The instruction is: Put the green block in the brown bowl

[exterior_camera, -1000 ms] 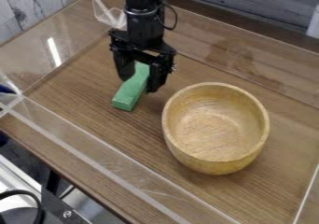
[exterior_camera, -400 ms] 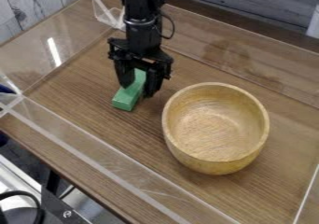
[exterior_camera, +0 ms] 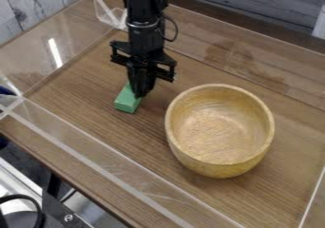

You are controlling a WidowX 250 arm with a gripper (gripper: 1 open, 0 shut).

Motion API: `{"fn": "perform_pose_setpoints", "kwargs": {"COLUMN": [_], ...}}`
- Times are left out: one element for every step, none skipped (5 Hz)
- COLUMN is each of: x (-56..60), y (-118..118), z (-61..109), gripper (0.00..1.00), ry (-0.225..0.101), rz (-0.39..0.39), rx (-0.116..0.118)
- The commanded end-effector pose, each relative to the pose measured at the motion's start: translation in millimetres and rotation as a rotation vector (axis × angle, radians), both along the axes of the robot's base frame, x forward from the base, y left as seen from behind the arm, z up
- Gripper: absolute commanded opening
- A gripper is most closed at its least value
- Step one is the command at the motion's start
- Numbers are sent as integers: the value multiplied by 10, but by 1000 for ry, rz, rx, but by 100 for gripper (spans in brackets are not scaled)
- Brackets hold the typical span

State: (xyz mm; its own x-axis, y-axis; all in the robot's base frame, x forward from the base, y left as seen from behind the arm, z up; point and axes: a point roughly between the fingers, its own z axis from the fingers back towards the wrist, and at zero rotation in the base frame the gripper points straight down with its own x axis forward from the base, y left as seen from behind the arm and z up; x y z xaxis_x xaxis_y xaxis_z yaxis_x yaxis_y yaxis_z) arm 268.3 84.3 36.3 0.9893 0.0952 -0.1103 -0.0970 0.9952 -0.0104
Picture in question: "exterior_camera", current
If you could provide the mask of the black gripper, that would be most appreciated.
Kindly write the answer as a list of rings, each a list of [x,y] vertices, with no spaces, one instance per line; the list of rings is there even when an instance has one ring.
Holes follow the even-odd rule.
[[[125,25],[128,40],[110,42],[112,61],[127,67],[131,89],[141,97],[153,89],[156,78],[173,81],[176,61],[163,51],[164,22]]]

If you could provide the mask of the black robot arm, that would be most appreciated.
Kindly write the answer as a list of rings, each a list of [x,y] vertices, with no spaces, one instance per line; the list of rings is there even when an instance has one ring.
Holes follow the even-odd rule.
[[[176,61],[164,53],[164,15],[167,0],[123,0],[127,9],[127,41],[110,41],[110,61],[127,68],[128,82],[136,98],[153,89],[156,79],[172,82]]]

